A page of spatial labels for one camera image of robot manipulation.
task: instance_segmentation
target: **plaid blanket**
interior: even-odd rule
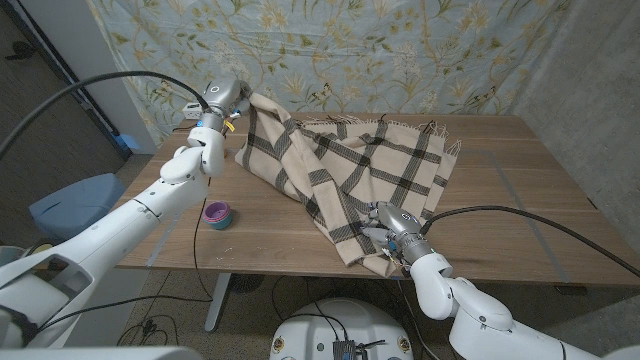
[[[346,265],[389,276],[395,265],[361,232],[368,202],[388,201],[430,218],[460,150],[444,150],[447,131],[429,123],[298,122],[273,101],[253,94],[250,128],[236,162],[300,201]]]

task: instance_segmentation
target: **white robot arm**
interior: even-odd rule
[[[449,341],[465,359],[599,359],[513,320],[506,306],[467,279],[450,278],[453,268],[423,238],[413,215],[385,202],[370,206],[368,224],[377,222],[384,228],[365,227],[363,233],[411,266],[425,315],[455,318]]]
[[[247,111],[249,95],[235,78],[209,83],[202,127],[191,130],[191,147],[175,152],[160,179],[74,238],[0,267],[1,348],[51,345],[77,316],[43,325],[82,309],[105,273],[160,222],[206,198],[206,178],[224,168],[224,119]]]

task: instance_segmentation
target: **purple cup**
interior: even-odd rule
[[[202,220],[216,230],[224,229],[231,224],[231,207],[224,201],[212,202],[204,209]]]

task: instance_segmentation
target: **blanket fringe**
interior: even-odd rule
[[[455,143],[453,143],[453,145],[449,146],[449,148],[445,152],[449,155],[458,157],[458,154],[460,154],[461,148],[462,148],[462,140],[457,140]]]
[[[335,124],[339,124],[339,123],[342,123],[342,124],[377,124],[378,122],[381,121],[381,119],[361,120],[361,119],[359,119],[359,118],[357,118],[355,116],[352,116],[352,115],[337,115],[335,117],[329,117],[326,120],[320,120],[318,118],[314,118],[314,117],[311,117],[311,116],[307,116],[307,118],[309,118],[309,120],[302,121],[300,123],[300,125],[302,127],[306,128],[307,126],[313,126],[313,125],[335,125]],[[382,120],[382,121],[384,121],[384,122],[386,122],[387,124],[390,124],[390,125],[401,126],[401,127],[405,127],[405,128],[413,129],[413,130],[417,130],[417,131],[426,131],[427,129],[429,129],[432,134],[435,134],[435,136],[441,136],[441,135],[438,135],[437,129],[439,127],[438,127],[438,124],[435,121],[431,121],[431,122],[426,123],[426,124],[420,124],[418,126],[412,126],[412,125],[409,125],[409,124],[406,124],[406,123],[403,123],[403,122],[399,122],[399,121],[395,121],[395,120]],[[445,125],[441,125],[440,128],[444,129],[445,132],[446,132],[446,126]]]

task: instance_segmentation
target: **floral backdrop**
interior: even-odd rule
[[[290,111],[501,114],[569,0],[87,0],[121,70],[237,76]],[[156,144],[194,101],[126,81]]]

